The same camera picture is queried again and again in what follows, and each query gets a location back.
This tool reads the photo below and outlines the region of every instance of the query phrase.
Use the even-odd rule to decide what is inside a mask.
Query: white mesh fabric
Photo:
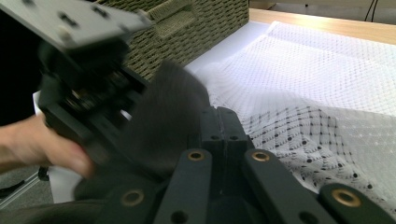
[[[347,184],[396,217],[396,46],[275,22],[196,76],[305,187]]]

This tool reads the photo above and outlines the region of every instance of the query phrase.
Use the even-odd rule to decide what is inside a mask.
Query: wooden table
[[[264,23],[281,21],[328,33],[396,45],[396,25],[367,21],[348,21],[254,8],[250,9],[250,20]]]

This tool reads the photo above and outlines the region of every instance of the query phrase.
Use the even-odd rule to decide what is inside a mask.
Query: screw hole
[[[318,224],[318,219],[307,212],[300,213],[300,220],[305,224]]]
[[[34,4],[33,0],[22,0],[22,2],[24,4],[26,4],[26,5],[33,5]]]
[[[108,18],[108,14],[106,11],[102,10],[101,8],[97,7],[97,6],[93,6],[91,7],[92,11],[94,11],[95,13],[99,14],[101,17],[107,19]]]
[[[174,212],[171,216],[171,221],[175,224],[183,224],[186,223],[187,220],[189,220],[189,216],[182,211]]]
[[[265,154],[263,152],[255,152],[255,153],[253,153],[252,157],[256,161],[269,161],[270,160],[270,156],[268,156],[267,154]]]
[[[334,189],[332,191],[334,199],[348,207],[359,207],[361,206],[361,200],[356,194],[347,189]]]
[[[121,202],[124,206],[133,207],[143,202],[145,195],[141,189],[133,189],[126,192],[122,198]]]
[[[75,28],[75,27],[78,27],[78,24],[76,23],[76,21],[74,21],[73,19],[71,19],[69,16],[67,16],[67,14],[66,13],[64,13],[64,12],[59,12],[58,13],[58,16],[59,16],[59,18],[62,20],[62,21],[64,21],[64,22],[66,22],[68,25],[70,25],[71,27],[73,27],[73,28]]]
[[[203,160],[205,155],[200,151],[193,151],[189,154],[189,159],[191,161],[201,161]]]

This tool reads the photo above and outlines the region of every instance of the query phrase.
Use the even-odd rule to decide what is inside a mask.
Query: gray metal plate
[[[0,0],[0,9],[63,52],[123,37],[151,25],[143,14],[79,0]]]

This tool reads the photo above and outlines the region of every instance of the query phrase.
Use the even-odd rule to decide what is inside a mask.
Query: black cable
[[[373,6],[374,1],[375,0],[372,1],[372,4],[369,7],[369,10],[367,11],[367,14],[366,14],[366,18],[364,18],[364,21],[367,21],[367,17],[369,16],[369,13],[370,13],[371,7]]]
[[[373,8],[373,15],[372,15],[372,22],[374,20],[374,13],[375,13],[375,8],[376,8],[376,4],[378,3],[378,0],[376,0],[374,8]]]

